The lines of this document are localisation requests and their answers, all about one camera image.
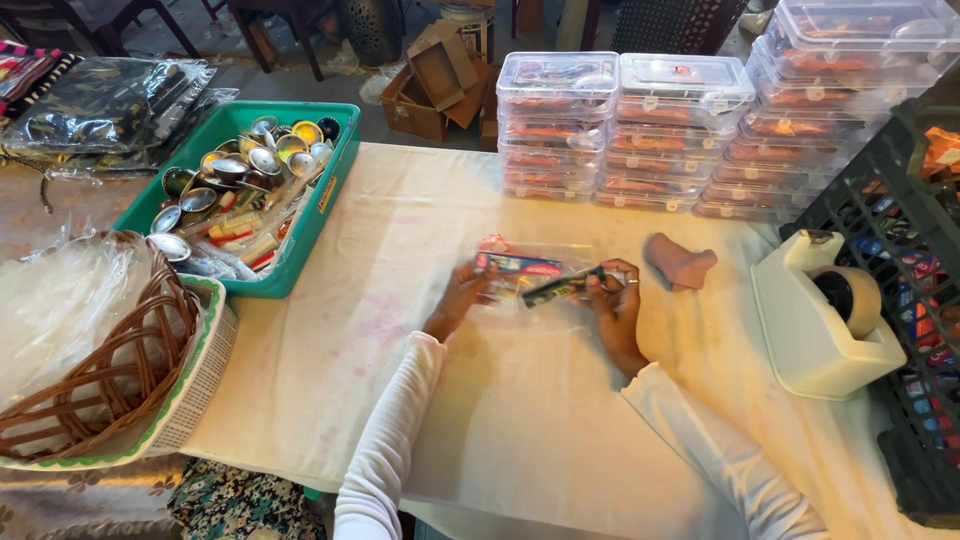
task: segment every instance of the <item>hand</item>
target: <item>hand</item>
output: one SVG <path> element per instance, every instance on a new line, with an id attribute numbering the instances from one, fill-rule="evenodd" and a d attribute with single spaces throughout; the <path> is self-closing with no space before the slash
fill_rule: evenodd
<path id="1" fill-rule="evenodd" d="M 650 363 L 636 344 L 636 319 L 640 313 L 640 286 L 636 280 L 639 280 L 640 272 L 631 263 L 619 258 L 605 260 L 600 265 L 604 270 L 623 272 L 627 280 L 624 285 L 608 275 L 606 282 L 600 283 L 599 278 L 590 276 L 587 278 L 587 291 L 604 351 L 623 375 L 632 379 Z"/>
<path id="2" fill-rule="evenodd" d="M 470 306 L 492 301 L 480 294 L 496 279 L 496 270 L 495 263 L 487 265 L 479 274 L 473 272 L 473 265 L 469 262 L 454 268 L 443 297 L 423 324 L 423 333 L 436 337 L 441 343 L 445 342 L 464 322 Z"/>

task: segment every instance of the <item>black plastic crate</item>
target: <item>black plastic crate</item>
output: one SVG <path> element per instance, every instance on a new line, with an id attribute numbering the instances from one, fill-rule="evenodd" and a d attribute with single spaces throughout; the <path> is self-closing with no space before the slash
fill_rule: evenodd
<path id="1" fill-rule="evenodd" d="M 920 180 L 931 127 L 960 132 L 960 108 L 907 100 L 804 214 L 780 228 L 841 233 L 836 264 L 870 272 L 907 354 L 871 385 L 894 427 L 877 438 L 900 511 L 960 528 L 960 229 Z"/>

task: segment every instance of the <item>white sleeve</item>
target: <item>white sleeve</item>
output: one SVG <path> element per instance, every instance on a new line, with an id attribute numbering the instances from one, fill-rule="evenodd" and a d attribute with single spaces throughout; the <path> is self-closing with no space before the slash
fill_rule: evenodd
<path id="1" fill-rule="evenodd" d="M 829 540 L 820 514 L 763 449 L 680 388 L 657 363 L 641 369 L 621 394 L 743 515 L 752 540 Z"/>
<path id="2" fill-rule="evenodd" d="M 337 497 L 334 540 L 400 540 L 396 506 L 410 472 L 410 452 L 430 404 L 446 346 L 421 331 L 410 334 L 394 377 L 360 435 Z"/>

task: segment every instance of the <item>stacked containers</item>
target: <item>stacked containers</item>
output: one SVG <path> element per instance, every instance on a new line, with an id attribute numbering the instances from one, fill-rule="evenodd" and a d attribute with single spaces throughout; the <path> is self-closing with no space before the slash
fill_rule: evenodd
<path id="1" fill-rule="evenodd" d="M 790 221 L 960 54 L 943 0 L 781 0 L 754 42 L 757 100 L 694 211 Z"/>
<path id="2" fill-rule="evenodd" d="M 616 118 L 596 202 L 692 208 L 755 95 L 735 58 L 621 55 Z"/>
<path id="3" fill-rule="evenodd" d="M 611 52 L 507 55 L 496 82 L 506 193 L 590 200 L 610 137 L 616 58 Z"/>

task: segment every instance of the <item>white plastic basket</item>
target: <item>white plastic basket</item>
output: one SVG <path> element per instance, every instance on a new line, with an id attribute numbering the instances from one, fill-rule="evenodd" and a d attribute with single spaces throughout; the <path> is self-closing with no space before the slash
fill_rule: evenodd
<path id="1" fill-rule="evenodd" d="M 209 307 L 200 331 L 194 334 L 193 350 L 156 416 L 148 416 L 113 435 L 90 449 L 87 455 L 36 463 L 0 457 L 0 466 L 25 471 L 100 469 L 130 463 L 140 457 L 172 454 L 186 444 L 227 368 L 237 334 L 237 316 L 225 302 L 227 290 L 222 283 L 183 274 L 180 280 L 187 288 L 209 295 Z"/>

